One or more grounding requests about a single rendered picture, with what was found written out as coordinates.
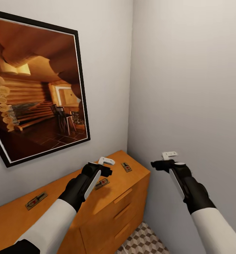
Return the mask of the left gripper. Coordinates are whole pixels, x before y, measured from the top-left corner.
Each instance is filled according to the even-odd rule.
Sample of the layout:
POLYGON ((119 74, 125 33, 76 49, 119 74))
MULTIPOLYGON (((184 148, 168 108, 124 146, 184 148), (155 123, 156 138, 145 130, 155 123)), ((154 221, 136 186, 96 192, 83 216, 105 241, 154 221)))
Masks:
POLYGON ((110 170, 109 167, 103 165, 100 165, 100 167, 102 169, 101 176, 108 177, 109 175, 112 175, 112 170, 110 170))

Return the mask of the mousetrap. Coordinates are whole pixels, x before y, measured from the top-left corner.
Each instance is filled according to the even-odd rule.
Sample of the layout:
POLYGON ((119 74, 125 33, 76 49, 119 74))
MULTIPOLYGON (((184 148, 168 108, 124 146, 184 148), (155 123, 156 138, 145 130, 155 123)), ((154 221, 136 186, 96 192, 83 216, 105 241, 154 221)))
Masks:
POLYGON ((121 165, 124 167, 126 172, 132 171, 127 162, 121 163, 121 165))
POLYGON ((94 188, 95 188, 96 190, 98 190, 98 189, 102 188, 103 186, 105 186, 105 185, 107 185, 107 184, 109 184, 109 183, 110 183, 110 181, 109 181, 109 180, 107 179, 107 177, 106 177, 106 178, 104 178, 103 180, 97 182, 97 183, 95 184, 94 188))
POLYGON ((25 206, 27 207, 28 210, 32 209, 34 206, 36 206, 39 202, 41 202, 44 198, 46 198, 48 194, 43 191, 41 194, 36 196, 34 199, 29 201, 25 206))

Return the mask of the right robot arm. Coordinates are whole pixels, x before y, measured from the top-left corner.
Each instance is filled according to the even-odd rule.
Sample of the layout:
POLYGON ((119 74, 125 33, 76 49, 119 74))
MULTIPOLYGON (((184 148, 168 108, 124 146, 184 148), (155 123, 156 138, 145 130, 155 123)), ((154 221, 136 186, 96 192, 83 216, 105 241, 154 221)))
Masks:
POLYGON ((169 157, 174 151, 163 152, 162 161, 151 162, 152 168, 169 173, 183 202, 192 216, 206 254, 236 254, 236 233, 209 199, 206 188, 191 176, 182 162, 169 157))

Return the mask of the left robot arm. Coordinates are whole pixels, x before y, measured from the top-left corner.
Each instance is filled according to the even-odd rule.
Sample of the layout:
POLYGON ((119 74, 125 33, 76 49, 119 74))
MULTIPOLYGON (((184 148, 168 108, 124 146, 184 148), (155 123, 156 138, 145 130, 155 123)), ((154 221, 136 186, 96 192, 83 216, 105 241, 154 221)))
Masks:
POLYGON ((112 170, 104 163, 114 165, 115 161, 100 157, 97 163, 88 162, 43 216, 0 254, 56 254, 82 202, 86 201, 100 176, 112 175, 112 170))

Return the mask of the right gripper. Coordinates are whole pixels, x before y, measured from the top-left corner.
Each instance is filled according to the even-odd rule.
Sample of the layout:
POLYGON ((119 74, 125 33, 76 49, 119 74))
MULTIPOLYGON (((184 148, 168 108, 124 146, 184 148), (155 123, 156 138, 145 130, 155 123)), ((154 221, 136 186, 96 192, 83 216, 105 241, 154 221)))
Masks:
POLYGON ((164 170, 166 172, 166 164, 169 162, 174 162, 174 160, 168 160, 168 161, 155 161, 151 162, 152 168, 155 168, 157 171, 164 170))

